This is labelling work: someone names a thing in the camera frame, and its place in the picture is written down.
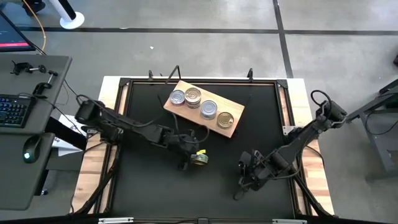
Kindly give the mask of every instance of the concrete floor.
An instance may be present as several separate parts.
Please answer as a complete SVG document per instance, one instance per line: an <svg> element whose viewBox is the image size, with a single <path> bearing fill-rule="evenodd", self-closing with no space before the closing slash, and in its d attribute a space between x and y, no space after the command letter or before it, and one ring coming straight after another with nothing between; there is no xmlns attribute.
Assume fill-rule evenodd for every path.
<svg viewBox="0 0 398 224"><path fill-rule="evenodd" d="M168 74L178 64L184 76L243 77L253 68L255 77L285 78L292 73L294 78L304 78L308 93L324 90L352 112L397 78L398 68L392 60L398 54L398 33L362 35L365 30L398 30L395 0L279 0L285 30L359 31L357 35L286 34L285 41L275 32L281 26L272 0L70 3L84 13L84 27L274 30L271 34L120 33L117 29L110 29L112 33L48 32L47 54L73 57L67 80L76 92L93 98L98 97L105 75L147 75L149 69L154 74ZM4 12L18 26L37 27L17 4L8 4ZM59 26L52 6L40 13L40 19L44 26ZM24 33L41 46L40 32ZM291 71L285 62L290 62ZM74 114L77 104L70 100L60 108ZM359 121L321 135L320 148L337 215L398 222L398 180L373 184L364 180L366 174L378 171L380 164ZM0 220L66 214L76 177L54 174L52 194L35 198L25 212L0 211Z"/></svg>

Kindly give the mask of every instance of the wooden platform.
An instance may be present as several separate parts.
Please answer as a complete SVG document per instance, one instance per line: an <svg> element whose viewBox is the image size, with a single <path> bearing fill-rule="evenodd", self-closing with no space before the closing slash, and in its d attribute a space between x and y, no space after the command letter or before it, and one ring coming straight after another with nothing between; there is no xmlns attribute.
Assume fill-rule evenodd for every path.
<svg viewBox="0 0 398 224"><path fill-rule="evenodd" d="M209 91L206 91L202 88L196 87L194 85L191 85L187 82L184 82L180 80L177 83L177 86L175 86L174 90L182 90L185 92L187 89L195 87L198 90L200 90L201 93L201 103L206 101L206 100L212 100L217 104L217 114L216 118L212 120L206 120L203 119L200 116L200 107L196 109L191 109L187 106L187 104L184 104L182 106L174 106L171 102L170 99L168 99L164 105L164 108L172 113L175 113L183 118L189 119L190 121L195 122L196 124L201 124L209 128L210 130L213 130L217 133L220 133L226 137L231 137L232 134L234 133L234 130L236 126L238 125L239 119L241 119L241 115L244 109L244 106L235 103L231 100L228 100L226 98L223 98L221 96L218 96L214 93L210 93ZM234 118L234 123L232 127L228 129L222 129L218 127L217 125L217 117L220 113L222 112L229 112L232 114Z"/></svg>
<svg viewBox="0 0 398 224"><path fill-rule="evenodd" d="M99 93L99 100L104 102L104 104L109 108L114 108L115 106L120 78L122 77L104 77L101 91ZM308 103L308 96L305 89L304 80L300 78L292 78L287 79L287 83L289 85L290 103L292 105L295 124L296 126L305 126L307 123L311 122L312 114L310 111L310 105ZM127 87L123 89L123 96L119 109L120 113L124 110L124 101L126 99L126 94ZM282 109L284 111L284 119L287 122L289 120L289 117L287 116L286 101L283 91L280 91L280 96ZM96 137L90 139L87 147L99 143L99 138ZM319 151L318 141L311 142L309 146ZM114 150L115 149L113 149L111 153L111 159L109 160L110 164L112 163L114 158ZM100 173L102 163L104 161L104 155L105 147L103 146L100 146L85 154L72 202L75 210L78 210L79 208L81 208L81 206L83 206L83 204L97 187L100 181ZM331 204L328 183L326 180L325 171L323 169L322 160L314 152L305 149L303 152L303 167L308 188L311 190L312 194L314 194L317 200L322 204L323 208L327 212L333 214L333 206ZM104 207L106 205L106 199L108 198L108 189L109 184L104 190L102 200L103 203L101 204L100 209L101 212L104 210ZM300 209L303 213L305 213L303 195L301 193L301 190L297 186L296 189L298 193Z"/></svg>

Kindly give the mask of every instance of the tin can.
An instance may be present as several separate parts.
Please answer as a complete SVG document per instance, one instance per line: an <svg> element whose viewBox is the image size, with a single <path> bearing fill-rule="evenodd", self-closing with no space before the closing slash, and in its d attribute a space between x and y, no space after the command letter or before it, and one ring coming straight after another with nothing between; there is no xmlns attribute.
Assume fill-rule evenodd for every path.
<svg viewBox="0 0 398 224"><path fill-rule="evenodd" d="M185 102L184 92L181 90L174 90L170 93L170 102L174 106L181 106Z"/></svg>
<svg viewBox="0 0 398 224"><path fill-rule="evenodd" d="M217 117L217 125L222 129L228 129L234 124L234 117L229 112L222 112Z"/></svg>
<svg viewBox="0 0 398 224"><path fill-rule="evenodd" d="M214 119L217 114L217 104L214 101L206 100L201 104L200 115L205 119Z"/></svg>
<svg viewBox="0 0 398 224"><path fill-rule="evenodd" d="M187 106L191 109L198 108L200 106L201 93L197 88L189 88L185 91L185 101Z"/></svg>

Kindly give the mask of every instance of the computer monitor screen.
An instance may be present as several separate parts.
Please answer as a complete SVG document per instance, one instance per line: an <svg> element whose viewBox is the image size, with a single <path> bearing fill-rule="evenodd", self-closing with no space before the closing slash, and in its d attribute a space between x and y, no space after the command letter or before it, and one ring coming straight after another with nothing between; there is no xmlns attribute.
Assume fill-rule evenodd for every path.
<svg viewBox="0 0 398 224"><path fill-rule="evenodd" d="M0 11L0 52L35 50L31 42Z"/></svg>

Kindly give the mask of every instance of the gold can lid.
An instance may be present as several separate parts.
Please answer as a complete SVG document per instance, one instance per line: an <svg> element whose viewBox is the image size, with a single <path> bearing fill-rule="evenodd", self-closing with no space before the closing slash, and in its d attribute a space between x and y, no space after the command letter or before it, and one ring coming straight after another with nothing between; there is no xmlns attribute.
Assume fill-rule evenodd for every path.
<svg viewBox="0 0 398 224"><path fill-rule="evenodd" d="M201 98L201 93L200 90L198 90L197 88L189 88L185 91L185 101L188 103L198 103L200 102L200 98Z"/></svg>
<svg viewBox="0 0 398 224"><path fill-rule="evenodd" d="M222 112L217 117L217 125L220 128L228 129L234 124L234 117L228 112Z"/></svg>

